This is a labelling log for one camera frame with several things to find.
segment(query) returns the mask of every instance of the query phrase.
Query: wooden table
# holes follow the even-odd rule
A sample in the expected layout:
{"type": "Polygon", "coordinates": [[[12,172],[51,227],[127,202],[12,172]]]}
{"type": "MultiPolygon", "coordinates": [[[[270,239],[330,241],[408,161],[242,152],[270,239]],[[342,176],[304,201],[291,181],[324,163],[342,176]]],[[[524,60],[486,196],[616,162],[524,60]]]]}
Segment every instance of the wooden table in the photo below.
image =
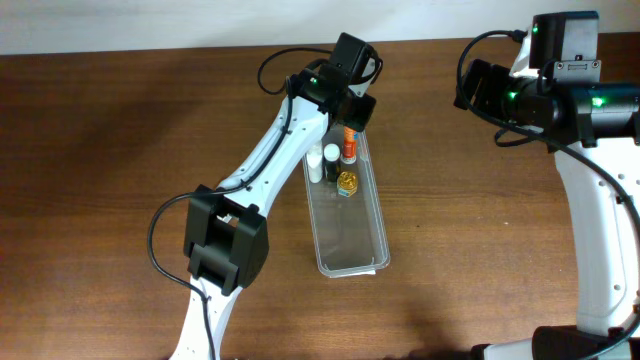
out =
{"type": "MultiPolygon", "coordinates": [[[[571,221],[553,156],[500,149],[452,106],[468,40],[375,44],[385,70],[367,128],[391,264],[317,269],[300,166],[269,215],[271,252],[238,299],[225,358],[382,359],[468,349],[574,324],[571,221]]],[[[605,81],[640,82],[640,35],[601,37],[605,81]]],[[[150,265],[145,234],[167,198],[233,171],[281,97],[255,81],[274,47],[0,58],[0,358],[161,359],[188,291],[150,265]]],[[[518,45],[472,56],[510,66],[518,45]]],[[[270,87],[310,54],[275,61],[270,87]]],[[[186,205],[157,229],[159,261],[187,278],[186,205]]]]}

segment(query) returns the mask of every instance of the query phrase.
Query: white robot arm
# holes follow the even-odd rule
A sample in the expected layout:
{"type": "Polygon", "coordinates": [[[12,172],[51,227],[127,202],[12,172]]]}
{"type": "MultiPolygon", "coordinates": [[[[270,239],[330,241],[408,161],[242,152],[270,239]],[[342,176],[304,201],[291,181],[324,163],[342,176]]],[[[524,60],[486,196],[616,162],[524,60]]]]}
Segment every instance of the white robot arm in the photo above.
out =
{"type": "Polygon", "coordinates": [[[342,34],[319,72],[293,75],[275,121],[247,160],[215,191],[200,186],[187,216],[184,252],[190,258],[189,307],[172,360],[210,360],[204,321],[211,329],[213,358],[220,359],[222,337],[240,292],[258,275],[268,253],[266,218],[285,181],[309,148],[334,122],[356,131],[375,106],[366,90],[382,70],[373,48],[342,34]],[[237,218],[234,226],[230,219],[237,218]]]}
{"type": "MultiPolygon", "coordinates": [[[[468,99],[475,95],[474,113],[536,129],[529,134],[566,148],[557,151],[547,142],[569,199],[580,290],[577,326],[540,327],[533,339],[478,345],[474,359],[599,354],[601,360],[622,360],[637,352],[640,229],[632,198],[640,195],[640,87],[599,82],[597,39],[595,12],[538,15],[520,39],[523,47],[511,71],[474,60],[460,87],[456,106],[471,108],[468,99]],[[530,68],[540,69],[539,75],[530,68]]],[[[516,144],[498,143],[498,137],[501,146],[516,144]]]]}

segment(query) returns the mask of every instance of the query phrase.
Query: black cable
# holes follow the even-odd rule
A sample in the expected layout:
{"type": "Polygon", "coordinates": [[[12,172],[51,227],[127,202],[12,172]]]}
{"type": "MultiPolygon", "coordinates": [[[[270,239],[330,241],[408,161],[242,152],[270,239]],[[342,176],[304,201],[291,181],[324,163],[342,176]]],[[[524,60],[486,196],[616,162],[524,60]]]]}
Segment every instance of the black cable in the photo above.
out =
{"type": "Polygon", "coordinates": [[[308,51],[308,52],[317,52],[317,53],[331,55],[331,50],[318,49],[318,48],[309,48],[309,47],[289,48],[289,49],[284,49],[284,50],[280,50],[278,52],[273,53],[268,58],[266,58],[262,62],[262,64],[260,64],[260,67],[258,68],[258,86],[260,86],[260,89],[262,89],[262,91],[266,92],[269,95],[278,95],[278,94],[280,94],[280,93],[282,93],[284,91],[284,88],[285,88],[286,84],[282,84],[282,87],[280,89],[276,90],[276,91],[269,90],[266,87],[264,87],[264,85],[262,84],[262,70],[264,70],[264,67],[267,66],[267,64],[271,60],[277,58],[280,55],[283,55],[283,54],[286,54],[286,53],[290,53],[290,52],[294,52],[294,51],[308,51]]]}
{"type": "Polygon", "coordinates": [[[210,297],[207,297],[205,293],[202,290],[198,289],[196,286],[169,273],[162,266],[160,266],[160,264],[158,264],[158,260],[156,259],[156,256],[153,252],[153,232],[155,231],[156,224],[158,223],[158,220],[160,219],[160,216],[162,215],[162,213],[164,213],[165,210],[167,210],[169,207],[171,207],[175,203],[185,199],[192,199],[197,197],[231,194],[236,191],[240,191],[242,189],[247,188],[258,176],[260,176],[260,173],[262,173],[262,171],[267,166],[267,164],[269,164],[269,161],[271,161],[271,158],[273,158],[276,151],[280,147],[280,144],[282,144],[282,142],[284,141],[284,138],[287,136],[287,132],[289,131],[289,124],[291,123],[291,115],[293,113],[292,110],[293,110],[294,96],[291,91],[291,82],[289,81],[288,77],[285,80],[285,87],[287,88],[287,99],[289,104],[289,108],[287,111],[287,120],[285,121],[285,124],[282,128],[280,137],[278,137],[278,140],[276,141],[275,145],[273,146],[273,148],[271,149],[267,157],[264,159],[262,164],[260,164],[260,167],[258,167],[258,169],[246,181],[241,180],[240,185],[234,188],[217,189],[215,191],[210,191],[210,192],[189,192],[189,193],[184,193],[184,194],[172,197],[171,199],[167,200],[164,204],[162,204],[158,208],[158,210],[156,210],[156,213],[153,215],[153,218],[151,218],[151,223],[149,224],[149,231],[147,233],[147,252],[149,254],[149,258],[151,259],[151,265],[153,265],[153,267],[156,270],[158,270],[160,274],[164,275],[169,280],[175,281],[176,283],[193,290],[200,296],[200,299],[202,300],[202,313],[204,315],[204,327],[207,332],[207,339],[209,340],[209,348],[211,349],[211,356],[213,359],[215,359],[216,352],[213,344],[213,335],[211,333],[211,327],[209,326],[209,311],[207,307],[210,297]]]}
{"type": "MultiPolygon", "coordinates": [[[[549,71],[549,66],[554,65],[555,63],[556,59],[549,59],[544,63],[542,69],[539,70],[538,79],[536,79],[536,91],[538,92],[538,95],[544,95],[551,89],[551,85],[547,86],[546,88],[543,86],[543,78],[549,71]]],[[[552,78],[549,78],[549,84],[553,84],[552,78]]]]}
{"type": "MultiPolygon", "coordinates": [[[[473,39],[469,43],[469,45],[467,45],[467,47],[462,52],[462,55],[460,55],[460,60],[458,61],[458,69],[457,69],[457,72],[456,72],[456,91],[458,93],[458,96],[462,99],[462,101],[467,106],[467,108],[472,113],[474,113],[476,116],[481,118],[482,120],[484,120],[484,121],[486,121],[486,122],[488,122],[490,124],[493,124],[495,126],[501,127],[503,129],[506,129],[506,130],[509,130],[509,131],[513,131],[514,133],[517,133],[517,134],[520,134],[520,135],[523,135],[523,136],[526,136],[526,137],[530,137],[530,138],[533,138],[533,139],[538,140],[538,141],[542,141],[542,142],[546,143],[547,145],[549,145],[550,147],[552,147],[552,148],[554,148],[554,149],[556,149],[558,151],[562,151],[565,154],[571,156],[572,158],[574,158],[577,161],[581,162],[582,164],[584,164],[585,166],[587,166],[588,168],[593,170],[596,174],[601,176],[605,181],[607,181],[614,188],[616,193],[618,193],[620,201],[624,204],[624,206],[629,211],[629,215],[631,216],[631,221],[633,222],[633,226],[634,226],[636,234],[637,234],[637,239],[640,241],[640,215],[638,214],[638,210],[633,205],[632,198],[629,196],[629,194],[624,190],[622,185],[620,185],[620,183],[618,183],[618,181],[613,176],[611,176],[608,172],[606,172],[603,168],[598,166],[596,163],[594,163],[593,161],[589,160],[588,158],[586,158],[582,154],[578,153],[577,151],[571,149],[570,147],[568,147],[568,146],[566,146],[566,145],[564,145],[564,144],[562,144],[562,143],[560,143],[560,142],[558,142],[558,141],[556,141],[556,140],[554,140],[552,138],[549,138],[549,137],[545,136],[544,134],[539,134],[539,133],[534,132],[534,131],[526,130],[526,129],[523,129],[523,128],[519,127],[519,126],[510,124],[508,122],[504,122],[504,121],[501,121],[501,120],[499,120],[497,118],[489,116],[486,113],[484,113],[484,112],[480,111],[479,109],[477,109],[469,101],[469,99],[467,98],[466,94],[464,93],[464,91],[462,89],[462,81],[463,81],[463,79],[462,79],[462,67],[464,65],[464,60],[467,57],[467,54],[469,53],[471,48],[476,43],[478,43],[482,39],[486,39],[486,38],[488,38],[490,36],[494,36],[494,35],[505,35],[505,36],[513,37],[514,36],[514,32],[506,31],[506,30],[489,31],[489,32],[486,32],[486,33],[476,37],[475,39],[473,39]]],[[[608,351],[614,349],[618,345],[621,345],[625,341],[629,340],[631,338],[631,336],[633,335],[633,333],[639,327],[640,327],[640,314],[636,314],[634,319],[633,319],[633,321],[629,325],[629,327],[624,332],[622,332],[618,337],[616,337],[615,339],[609,339],[609,341],[607,342],[607,345],[604,346],[603,348],[595,351],[593,354],[584,356],[584,357],[579,358],[577,360],[593,360],[594,358],[607,353],[608,351]]]]}

